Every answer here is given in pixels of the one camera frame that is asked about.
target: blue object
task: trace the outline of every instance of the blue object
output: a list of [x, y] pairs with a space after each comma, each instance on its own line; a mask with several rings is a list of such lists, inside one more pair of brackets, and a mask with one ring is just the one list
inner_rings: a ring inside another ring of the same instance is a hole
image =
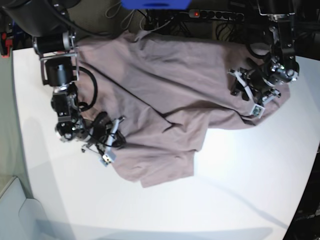
[[191, 0], [122, 0], [126, 9], [186, 9]]

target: power strip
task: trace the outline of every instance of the power strip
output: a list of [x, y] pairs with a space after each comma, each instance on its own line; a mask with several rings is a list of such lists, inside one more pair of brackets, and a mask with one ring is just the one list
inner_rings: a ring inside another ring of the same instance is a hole
[[189, 10], [189, 17], [192, 19], [227, 20], [237, 22], [243, 22], [245, 20], [245, 15], [243, 13], [197, 9]]

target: red switch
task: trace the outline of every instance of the red switch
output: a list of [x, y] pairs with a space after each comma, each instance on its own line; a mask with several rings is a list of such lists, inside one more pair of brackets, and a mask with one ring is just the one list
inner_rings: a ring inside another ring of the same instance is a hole
[[189, 17], [192, 19], [198, 19], [200, 17], [200, 11], [195, 9], [189, 10]]
[[5, 40], [5, 46], [7, 49], [8, 54], [7, 55], [3, 55], [2, 58], [6, 59], [6, 58], [10, 58], [10, 49], [13, 46], [13, 40], [12, 39], [7, 39]]

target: floor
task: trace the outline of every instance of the floor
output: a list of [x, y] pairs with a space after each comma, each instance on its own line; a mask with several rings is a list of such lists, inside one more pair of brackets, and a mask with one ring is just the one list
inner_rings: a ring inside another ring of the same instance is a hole
[[15, 102], [12, 58], [0, 58], [0, 71], [0, 192], [12, 176], [17, 176], [25, 195], [31, 198]]

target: pink cloth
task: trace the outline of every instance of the pink cloth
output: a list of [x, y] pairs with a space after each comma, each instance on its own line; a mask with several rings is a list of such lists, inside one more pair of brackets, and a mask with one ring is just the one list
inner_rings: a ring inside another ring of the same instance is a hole
[[[109, 41], [83, 40], [79, 52], [82, 61], [100, 71], [83, 65], [98, 83], [97, 102], [83, 115], [91, 120], [101, 111], [112, 119], [126, 116], [120, 131], [127, 144], [113, 149], [112, 166], [143, 187], [192, 176], [194, 153], [201, 150], [208, 128], [255, 126], [290, 96], [288, 86], [280, 86], [281, 98], [267, 104], [261, 119], [249, 116], [254, 103], [230, 94], [235, 78], [227, 74], [228, 69], [249, 68], [245, 59], [251, 56], [239, 44], [141, 31]], [[90, 102], [88, 76], [81, 73], [77, 86], [80, 100]]]

